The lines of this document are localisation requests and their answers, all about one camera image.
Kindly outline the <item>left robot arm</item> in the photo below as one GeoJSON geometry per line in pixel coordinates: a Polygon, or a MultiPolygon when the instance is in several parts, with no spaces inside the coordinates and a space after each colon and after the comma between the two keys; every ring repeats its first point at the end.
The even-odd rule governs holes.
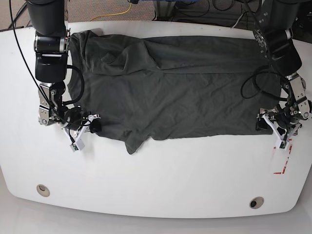
{"type": "Polygon", "coordinates": [[[308,120],[311,113],[311,101],[306,97],[304,79],[298,74],[302,60],[293,43],[293,26],[310,12],[310,0],[261,0],[254,12],[249,3],[243,2],[246,10],[254,19],[253,35],[265,53],[269,65],[262,70],[274,70],[280,77],[287,98],[276,97],[285,102],[285,107],[277,105],[265,114],[269,121],[278,125],[285,133],[294,130],[302,120],[308,120]]]}

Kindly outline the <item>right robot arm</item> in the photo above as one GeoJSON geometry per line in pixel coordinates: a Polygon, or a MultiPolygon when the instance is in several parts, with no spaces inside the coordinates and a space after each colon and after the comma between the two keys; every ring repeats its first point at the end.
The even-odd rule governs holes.
{"type": "Polygon", "coordinates": [[[101,131],[97,120],[80,106],[68,108],[83,96],[85,83],[82,72],[69,65],[68,52],[70,30],[65,0],[28,0],[26,6],[36,30],[34,51],[36,54],[35,78],[39,84],[39,123],[44,126],[60,124],[67,130],[86,127],[91,133],[101,131]],[[80,93],[72,100],[64,101],[67,70],[73,70],[80,81],[80,93]]]}

